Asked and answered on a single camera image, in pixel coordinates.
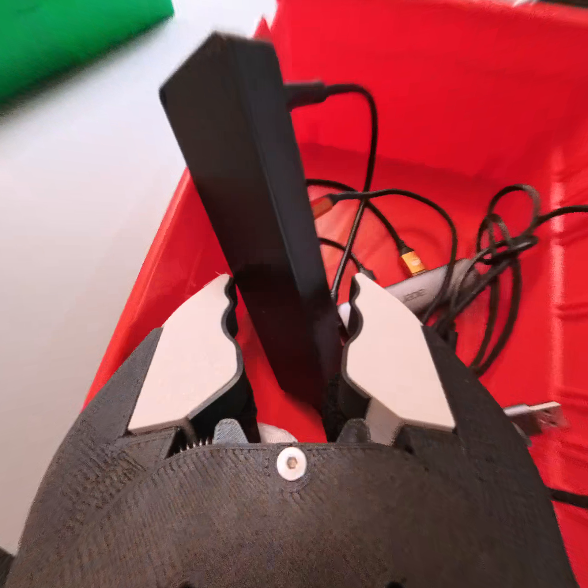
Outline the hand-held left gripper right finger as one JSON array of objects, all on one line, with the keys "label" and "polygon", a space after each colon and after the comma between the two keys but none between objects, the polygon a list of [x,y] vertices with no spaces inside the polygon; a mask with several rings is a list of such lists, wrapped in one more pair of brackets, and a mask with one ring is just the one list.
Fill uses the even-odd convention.
[{"label": "hand-held left gripper right finger", "polygon": [[342,376],[367,396],[371,440],[390,446],[405,426],[453,433],[456,427],[420,320],[360,273],[352,279]]}]

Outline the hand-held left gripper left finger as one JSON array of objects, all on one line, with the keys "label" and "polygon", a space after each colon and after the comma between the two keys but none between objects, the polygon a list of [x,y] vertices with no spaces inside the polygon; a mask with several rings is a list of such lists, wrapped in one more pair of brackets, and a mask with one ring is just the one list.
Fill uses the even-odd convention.
[{"label": "hand-held left gripper left finger", "polygon": [[128,423],[132,434],[178,425],[190,442],[244,408],[244,361],[236,342],[236,289],[217,275],[165,321]]}]

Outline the grey usb hub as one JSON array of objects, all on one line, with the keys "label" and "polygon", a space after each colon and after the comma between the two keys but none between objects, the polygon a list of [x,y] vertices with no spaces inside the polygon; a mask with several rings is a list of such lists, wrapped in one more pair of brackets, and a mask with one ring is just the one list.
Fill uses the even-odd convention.
[{"label": "grey usb hub", "polygon": [[[441,305],[448,303],[455,292],[466,292],[478,281],[481,275],[475,266],[465,275],[469,266],[469,259],[459,259],[455,262],[452,280],[440,302]],[[414,314],[419,315],[424,313],[434,301],[446,273],[447,265],[443,265],[386,286],[384,289],[400,300]]]}]

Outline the black usb cable orange plugs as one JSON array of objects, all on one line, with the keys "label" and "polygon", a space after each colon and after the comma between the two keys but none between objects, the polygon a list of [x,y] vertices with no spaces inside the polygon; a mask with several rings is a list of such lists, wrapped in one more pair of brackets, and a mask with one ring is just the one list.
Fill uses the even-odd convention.
[{"label": "black usb cable orange plugs", "polygon": [[458,233],[456,226],[449,214],[437,203],[409,190],[382,189],[371,192],[359,192],[341,182],[327,179],[307,179],[306,186],[334,188],[335,190],[334,193],[329,192],[311,201],[311,208],[315,219],[326,215],[327,212],[330,212],[340,202],[366,200],[366,209],[369,210],[377,218],[377,220],[379,220],[379,222],[384,226],[392,238],[399,258],[410,276],[423,273],[426,270],[425,265],[422,262],[420,256],[415,253],[414,248],[408,246],[408,244],[400,237],[398,231],[394,228],[391,221],[373,203],[373,201],[384,196],[402,196],[419,202],[420,204],[423,204],[424,206],[434,210],[442,217],[442,219],[448,225],[450,231],[451,249],[448,264],[451,268],[451,272],[454,272],[454,268],[458,260]]}]

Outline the long black usb hub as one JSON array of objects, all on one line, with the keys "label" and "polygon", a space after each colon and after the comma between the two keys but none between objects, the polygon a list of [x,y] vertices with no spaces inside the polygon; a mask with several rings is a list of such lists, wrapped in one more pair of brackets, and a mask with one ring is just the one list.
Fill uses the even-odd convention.
[{"label": "long black usb hub", "polygon": [[213,32],[160,100],[280,388],[321,410],[339,320],[273,45]]}]

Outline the red plastic bin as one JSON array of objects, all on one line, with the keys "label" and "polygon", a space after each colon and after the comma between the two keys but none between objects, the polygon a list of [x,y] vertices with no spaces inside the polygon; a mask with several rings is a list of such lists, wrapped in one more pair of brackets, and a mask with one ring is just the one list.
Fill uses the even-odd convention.
[{"label": "red plastic bin", "polygon": [[[587,587],[587,12],[474,1],[278,1],[273,45],[307,179],[359,192],[427,270],[422,314],[456,427],[371,440],[342,376],[353,277],[410,276],[366,200],[314,217],[342,344],[316,410],[284,392],[188,168],[76,425],[121,465],[74,540],[83,587]],[[211,440],[129,433],[161,328],[217,275],[236,289],[244,408]],[[258,423],[293,444],[260,443]]]}]

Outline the person's left hand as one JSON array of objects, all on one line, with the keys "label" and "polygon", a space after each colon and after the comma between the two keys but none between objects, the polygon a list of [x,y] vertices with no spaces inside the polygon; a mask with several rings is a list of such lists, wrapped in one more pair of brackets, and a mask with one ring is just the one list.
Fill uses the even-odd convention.
[{"label": "person's left hand", "polygon": [[289,431],[281,429],[271,424],[258,423],[260,443],[263,444],[293,444],[298,443],[298,439]]}]

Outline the green plastic bin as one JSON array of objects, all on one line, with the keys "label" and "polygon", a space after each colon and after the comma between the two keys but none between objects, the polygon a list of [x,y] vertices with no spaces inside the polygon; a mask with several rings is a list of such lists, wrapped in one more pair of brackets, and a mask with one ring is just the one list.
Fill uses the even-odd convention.
[{"label": "green plastic bin", "polygon": [[1,1],[1,104],[173,15],[172,1]]}]

